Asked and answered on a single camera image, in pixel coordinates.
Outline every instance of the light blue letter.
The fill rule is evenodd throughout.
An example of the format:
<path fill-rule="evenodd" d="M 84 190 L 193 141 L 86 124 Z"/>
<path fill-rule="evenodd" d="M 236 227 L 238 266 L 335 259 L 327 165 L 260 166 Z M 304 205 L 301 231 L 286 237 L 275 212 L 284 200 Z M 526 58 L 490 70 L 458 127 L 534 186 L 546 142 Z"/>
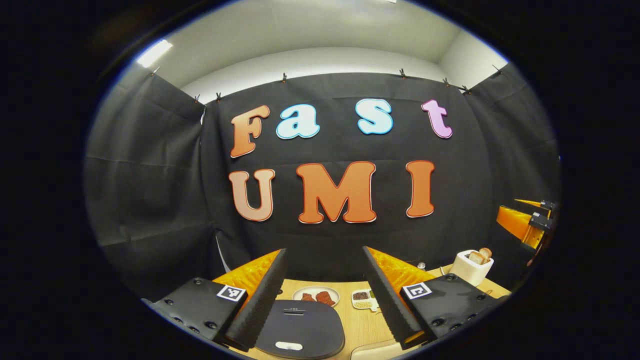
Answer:
<path fill-rule="evenodd" d="M 318 134 L 320 126 L 316 124 L 316 108 L 307 104 L 294 105 L 282 110 L 284 119 L 276 127 L 276 135 L 281 139 L 293 139 L 296 136 L 311 138 Z"/>
<path fill-rule="evenodd" d="M 365 134 L 386 134 L 394 126 L 389 113 L 391 105 L 381 99 L 362 99 L 356 104 L 356 113 L 362 117 L 358 127 Z"/>

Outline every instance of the white container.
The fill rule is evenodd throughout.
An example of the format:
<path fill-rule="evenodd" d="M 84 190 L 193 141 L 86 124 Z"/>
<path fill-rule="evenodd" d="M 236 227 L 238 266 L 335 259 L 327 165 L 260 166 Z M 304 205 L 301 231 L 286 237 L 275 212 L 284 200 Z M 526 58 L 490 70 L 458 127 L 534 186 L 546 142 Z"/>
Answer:
<path fill-rule="evenodd" d="M 459 252 L 449 273 L 454 273 L 469 284 L 478 286 L 493 265 L 493 259 L 490 258 L 489 262 L 484 265 L 478 265 L 467 258 L 467 255 L 471 254 L 472 251 L 474 250 Z"/>

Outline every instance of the orange letter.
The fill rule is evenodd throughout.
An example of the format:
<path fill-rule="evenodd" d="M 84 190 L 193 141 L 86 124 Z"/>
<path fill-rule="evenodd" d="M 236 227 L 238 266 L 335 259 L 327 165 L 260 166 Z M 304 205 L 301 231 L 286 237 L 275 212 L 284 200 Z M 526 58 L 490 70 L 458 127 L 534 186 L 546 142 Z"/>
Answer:
<path fill-rule="evenodd" d="M 234 204 L 236 205 L 238 213 L 245 219 L 265 221 L 271 217 L 271 213 L 273 212 L 271 179 L 276 177 L 276 172 L 267 168 L 256 170 L 253 176 L 258 180 L 258 186 L 260 187 L 260 208 L 252 208 L 246 199 L 246 181 L 249 179 L 249 173 L 245 171 L 234 171 L 229 174 L 229 180 L 231 180 L 231 186 L 234 192 Z"/>
<path fill-rule="evenodd" d="M 269 108 L 266 105 L 262 105 L 231 119 L 231 124 L 234 125 L 234 148 L 231 149 L 232 158 L 247 155 L 255 149 L 255 144 L 251 142 L 249 135 L 253 135 L 253 138 L 257 139 L 262 130 L 260 118 L 264 119 L 268 116 Z"/>
<path fill-rule="evenodd" d="M 371 209 L 371 176 L 376 166 L 368 161 L 349 164 L 336 186 L 324 166 L 304 164 L 298 166 L 296 174 L 302 177 L 305 192 L 304 212 L 298 219 L 304 224 L 319 224 L 324 216 L 318 212 L 318 202 L 329 220 L 338 220 L 344 204 L 349 200 L 347 212 L 342 217 L 346 222 L 372 222 L 376 213 Z"/>
<path fill-rule="evenodd" d="M 406 216 L 419 218 L 431 215 L 431 173 L 433 163 L 430 161 L 412 161 L 406 164 L 406 170 L 411 174 L 411 206 L 406 210 Z"/>

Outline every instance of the black fabric backdrop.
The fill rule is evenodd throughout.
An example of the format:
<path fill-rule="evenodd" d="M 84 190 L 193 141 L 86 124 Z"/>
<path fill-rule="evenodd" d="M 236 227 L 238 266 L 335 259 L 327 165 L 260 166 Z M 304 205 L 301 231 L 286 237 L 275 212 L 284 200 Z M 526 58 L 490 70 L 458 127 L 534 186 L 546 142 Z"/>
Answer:
<path fill-rule="evenodd" d="M 200 179 L 204 105 L 137 64 L 103 100 L 84 164 L 88 214 L 124 283 L 155 301 L 222 265 Z"/>
<path fill-rule="evenodd" d="M 559 162 L 541 104 L 514 67 L 461 94 L 443 83 L 388 74 L 325 74 L 276 81 L 224 96 L 204 107 L 150 71 L 134 66 L 107 96 L 89 138 L 86 198 L 92 226 L 125 283 L 150 300 L 191 276 L 223 273 L 272 250 L 289 249 L 288 278 L 364 279 L 361 246 L 428 268 L 455 253 L 488 246 L 496 260 L 488 277 L 505 287 L 517 281 L 531 253 L 495 221 L 513 199 L 559 198 Z M 365 135 L 355 104 L 384 99 L 392 130 Z M 434 134 L 421 104 L 436 99 L 453 135 Z M 280 112 L 295 104 L 316 108 L 320 131 L 283 140 Z M 231 119 L 261 105 L 271 111 L 256 149 L 232 159 Z M 434 213 L 409 218 L 412 180 L 405 165 L 426 160 Z M 376 165 L 374 222 L 302 224 L 302 179 L 296 168 L 323 164 L 335 184 L 354 161 Z M 264 222 L 240 216 L 228 174 L 246 171 L 248 201 L 260 206 L 253 172 L 270 168 L 273 214 Z"/>
<path fill-rule="evenodd" d="M 365 135 L 357 126 L 355 104 L 366 98 L 384 99 L 392 108 L 394 125 L 385 135 Z M 421 105 L 436 99 L 447 110 L 448 139 L 437 137 Z M 295 104 L 316 108 L 320 131 L 312 138 L 283 140 L 275 133 L 280 112 Z M 262 133 L 252 140 L 253 152 L 231 158 L 234 126 L 231 119 L 258 106 L 271 110 L 262 120 Z M 409 218 L 412 180 L 410 161 L 434 163 L 431 202 L 434 213 Z M 374 222 L 349 224 L 342 215 L 335 223 L 302 224 L 302 179 L 296 168 L 323 164 L 335 184 L 353 161 L 376 165 L 372 177 Z M 228 174 L 246 171 L 250 205 L 260 205 L 253 172 L 270 168 L 273 214 L 263 222 L 241 217 L 234 206 Z M 427 79 L 403 79 L 388 74 L 325 74 L 256 86 L 207 104 L 202 135 L 204 191 L 218 229 L 222 254 L 233 268 L 250 258 L 286 247 L 293 279 L 361 281 L 362 246 L 370 246 L 409 263 L 429 268 L 450 263 L 461 250 L 485 244 L 491 218 L 492 186 L 486 144 L 469 105 L 453 87 Z"/>
<path fill-rule="evenodd" d="M 512 288 L 534 251 L 495 218 L 500 205 L 531 214 L 537 208 L 514 201 L 560 199 L 560 161 L 548 115 L 516 67 L 509 63 L 466 95 L 484 136 L 491 178 L 492 222 L 486 246 L 495 260 L 487 277 Z"/>

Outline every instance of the meat slice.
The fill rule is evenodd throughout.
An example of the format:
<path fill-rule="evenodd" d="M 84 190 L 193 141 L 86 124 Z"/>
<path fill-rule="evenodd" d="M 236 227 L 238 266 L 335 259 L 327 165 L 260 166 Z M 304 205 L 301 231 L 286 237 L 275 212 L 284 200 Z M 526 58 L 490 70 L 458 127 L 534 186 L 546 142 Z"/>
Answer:
<path fill-rule="evenodd" d="M 318 302 L 322 302 L 323 304 L 327 304 L 329 306 L 334 305 L 335 302 L 331 299 L 331 295 L 327 291 L 321 291 L 316 295 L 316 300 Z"/>
<path fill-rule="evenodd" d="M 302 293 L 302 300 L 304 301 L 315 301 L 311 294 Z"/>

